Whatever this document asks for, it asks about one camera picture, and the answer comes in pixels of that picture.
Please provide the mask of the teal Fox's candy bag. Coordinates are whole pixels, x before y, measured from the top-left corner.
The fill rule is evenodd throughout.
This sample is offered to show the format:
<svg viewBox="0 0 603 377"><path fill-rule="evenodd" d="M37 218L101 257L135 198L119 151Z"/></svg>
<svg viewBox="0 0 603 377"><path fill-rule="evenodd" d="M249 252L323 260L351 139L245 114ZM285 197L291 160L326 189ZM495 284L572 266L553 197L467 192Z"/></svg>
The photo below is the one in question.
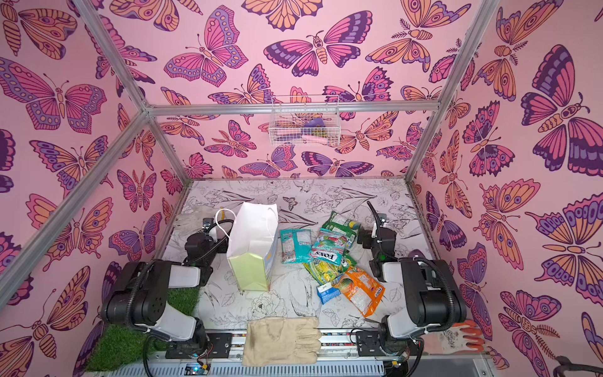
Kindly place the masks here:
<svg viewBox="0 0 603 377"><path fill-rule="evenodd" d="M347 243L348 239L344 233L321 229L311 247L310 256L313 259L340 266Z"/></svg>

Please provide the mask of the white paper bag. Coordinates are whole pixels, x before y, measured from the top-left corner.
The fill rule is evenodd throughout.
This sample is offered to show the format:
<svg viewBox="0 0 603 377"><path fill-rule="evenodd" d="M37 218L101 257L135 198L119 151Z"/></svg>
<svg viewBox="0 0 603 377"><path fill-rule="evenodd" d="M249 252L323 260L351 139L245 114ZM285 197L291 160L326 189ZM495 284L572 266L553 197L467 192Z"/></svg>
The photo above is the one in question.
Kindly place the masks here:
<svg viewBox="0 0 603 377"><path fill-rule="evenodd" d="M232 215L232 228L224 231L229 246L227 260L242 292L267 292L276 260L279 216L276 204L244 203L235 212L227 208L215 213Z"/></svg>

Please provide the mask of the teal candy bag back-side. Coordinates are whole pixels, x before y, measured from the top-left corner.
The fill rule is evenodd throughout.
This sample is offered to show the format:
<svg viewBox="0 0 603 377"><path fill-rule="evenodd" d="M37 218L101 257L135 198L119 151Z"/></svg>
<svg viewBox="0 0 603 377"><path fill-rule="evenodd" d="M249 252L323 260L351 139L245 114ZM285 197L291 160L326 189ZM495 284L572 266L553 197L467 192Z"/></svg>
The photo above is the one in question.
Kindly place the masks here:
<svg viewBox="0 0 603 377"><path fill-rule="evenodd" d="M312 261L312 232L309 229L280 231L283 264L308 264Z"/></svg>

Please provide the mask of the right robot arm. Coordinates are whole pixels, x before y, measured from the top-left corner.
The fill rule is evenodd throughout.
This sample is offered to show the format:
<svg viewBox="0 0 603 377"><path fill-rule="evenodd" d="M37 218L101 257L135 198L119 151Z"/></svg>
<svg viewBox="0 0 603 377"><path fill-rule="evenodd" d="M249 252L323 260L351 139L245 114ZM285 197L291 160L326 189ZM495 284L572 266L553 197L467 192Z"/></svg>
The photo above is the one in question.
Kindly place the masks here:
<svg viewBox="0 0 603 377"><path fill-rule="evenodd" d="M405 308L383 317L378 324L378 345L385 354L401 354L411 342L418 345L424 335L443 332L466 320L467 307L447 263L420 254L398 258L397 233L386 227L371 202L375 220L371 230L359 231L359 244L372 253L369 266L381 283L400 284Z"/></svg>

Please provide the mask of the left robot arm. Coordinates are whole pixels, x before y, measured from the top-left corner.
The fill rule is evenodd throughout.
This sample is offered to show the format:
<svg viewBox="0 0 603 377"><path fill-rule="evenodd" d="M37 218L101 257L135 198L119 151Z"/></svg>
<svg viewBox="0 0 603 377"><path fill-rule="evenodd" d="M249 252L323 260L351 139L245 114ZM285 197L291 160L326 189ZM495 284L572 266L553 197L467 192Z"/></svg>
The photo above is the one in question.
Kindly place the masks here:
<svg viewBox="0 0 603 377"><path fill-rule="evenodd" d="M207 332L204 323L168 303L169 293L205 286L213 273L215 256L226 252L228 238L197 232L186 240L183 262L154 259L129 262L117 277L100 316L118 325L166 343L165 358L227 358L232 334Z"/></svg>

